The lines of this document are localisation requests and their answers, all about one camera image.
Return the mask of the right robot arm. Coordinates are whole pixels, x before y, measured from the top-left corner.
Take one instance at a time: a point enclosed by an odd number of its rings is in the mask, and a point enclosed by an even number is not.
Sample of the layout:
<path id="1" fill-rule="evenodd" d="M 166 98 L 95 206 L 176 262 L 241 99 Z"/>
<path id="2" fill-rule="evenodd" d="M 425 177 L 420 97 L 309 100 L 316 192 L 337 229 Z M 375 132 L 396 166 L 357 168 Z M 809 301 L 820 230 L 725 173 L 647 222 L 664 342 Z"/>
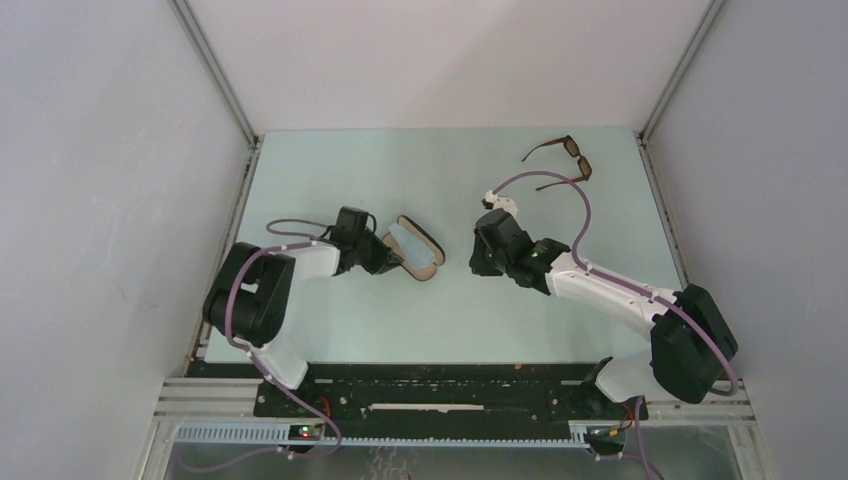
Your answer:
<path id="1" fill-rule="evenodd" d="M 606 418 L 622 402 L 664 391 L 698 404 L 714 392 L 725 363 L 738 351 L 711 295 L 690 284 L 652 288 L 596 268 L 559 241 L 534 241 L 503 209 L 477 220 L 469 259 L 473 274 L 506 276 L 547 296 L 593 306 L 640 335 L 648 349 L 599 362 L 581 392 L 585 411 Z"/>

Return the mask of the brown sunglasses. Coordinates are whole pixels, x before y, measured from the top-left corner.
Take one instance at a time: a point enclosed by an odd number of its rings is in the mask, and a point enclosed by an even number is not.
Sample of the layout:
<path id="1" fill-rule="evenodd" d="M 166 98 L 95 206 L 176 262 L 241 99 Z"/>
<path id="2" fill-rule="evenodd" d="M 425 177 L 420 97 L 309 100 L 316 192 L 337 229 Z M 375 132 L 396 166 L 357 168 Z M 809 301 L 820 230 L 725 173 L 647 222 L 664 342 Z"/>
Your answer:
<path id="1" fill-rule="evenodd" d="M 587 182 L 593 175 L 593 167 L 582 152 L 577 140 L 570 134 L 544 141 L 530 148 L 521 158 L 544 158 L 547 166 L 556 166 L 560 174 L 575 183 Z"/>

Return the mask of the light blue cleaning cloth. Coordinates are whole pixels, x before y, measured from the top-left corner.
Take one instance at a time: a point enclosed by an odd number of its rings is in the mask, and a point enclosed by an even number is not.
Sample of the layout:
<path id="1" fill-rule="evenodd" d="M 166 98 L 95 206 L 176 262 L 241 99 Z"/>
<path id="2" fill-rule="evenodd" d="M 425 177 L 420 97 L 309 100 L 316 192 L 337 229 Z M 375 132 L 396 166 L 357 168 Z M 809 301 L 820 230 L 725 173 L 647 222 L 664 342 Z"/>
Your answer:
<path id="1" fill-rule="evenodd" d="M 435 263 L 435 253 L 432 249 L 407 227 L 393 223 L 389 226 L 389 233 L 413 269 L 424 269 Z"/>

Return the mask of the black glasses case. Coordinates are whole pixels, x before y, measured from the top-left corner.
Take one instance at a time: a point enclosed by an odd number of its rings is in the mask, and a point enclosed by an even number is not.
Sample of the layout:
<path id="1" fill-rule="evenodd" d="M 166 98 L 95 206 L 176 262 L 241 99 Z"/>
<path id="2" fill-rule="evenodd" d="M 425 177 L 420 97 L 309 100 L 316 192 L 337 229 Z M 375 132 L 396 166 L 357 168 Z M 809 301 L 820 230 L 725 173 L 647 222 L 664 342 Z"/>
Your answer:
<path id="1" fill-rule="evenodd" d="M 399 258 L 400 266 L 415 280 L 431 280 L 446 261 L 442 246 L 409 216 L 399 215 L 382 241 Z"/>

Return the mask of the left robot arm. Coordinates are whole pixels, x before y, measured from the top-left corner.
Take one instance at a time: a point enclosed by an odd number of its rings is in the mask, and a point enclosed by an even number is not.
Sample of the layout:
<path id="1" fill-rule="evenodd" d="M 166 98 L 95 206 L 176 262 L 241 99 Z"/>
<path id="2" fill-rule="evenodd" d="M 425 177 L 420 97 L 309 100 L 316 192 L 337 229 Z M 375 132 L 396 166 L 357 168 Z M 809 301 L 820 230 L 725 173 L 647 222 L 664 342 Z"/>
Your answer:
<path id="1" fill-rule="evenodd" d="M 353 207 L 340 209 L 320 235 L 291 232 L 301 240 L 260 247 L 234 243 L 208 291 L 202 319 L 242 351 L 269 382 L 281 385 L 278 404 L 304 416 L 316 403 L 315 388 L 304 382 L 309 365 L 281 332 L 290 295 L 298 281 L 332 278 L 359 266 L 381 275 L 402 257 L 368 225 L 373 216 Z"/>

